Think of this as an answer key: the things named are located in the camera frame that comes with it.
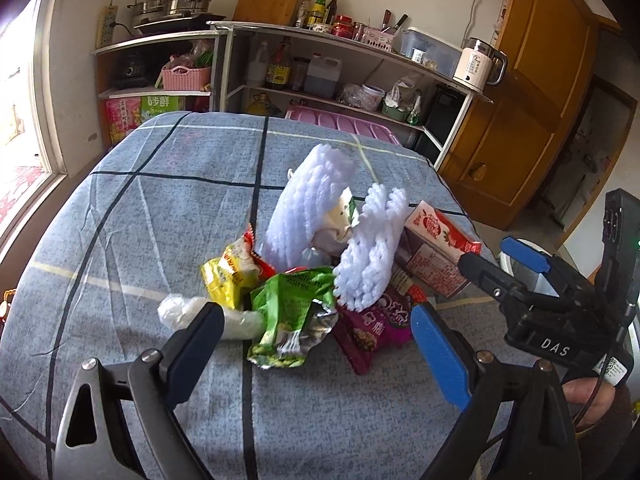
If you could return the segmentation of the right hand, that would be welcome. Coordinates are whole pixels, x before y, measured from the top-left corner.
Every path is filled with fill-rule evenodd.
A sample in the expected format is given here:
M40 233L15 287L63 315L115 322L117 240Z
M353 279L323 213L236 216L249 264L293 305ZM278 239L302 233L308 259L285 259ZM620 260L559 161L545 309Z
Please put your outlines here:
M615 399L615 388L608 382L598 384L597 377L572 379L562 385L562 389L569 404L580 404L586 408L582 418L574 417L577 431L595 425L610 409Z

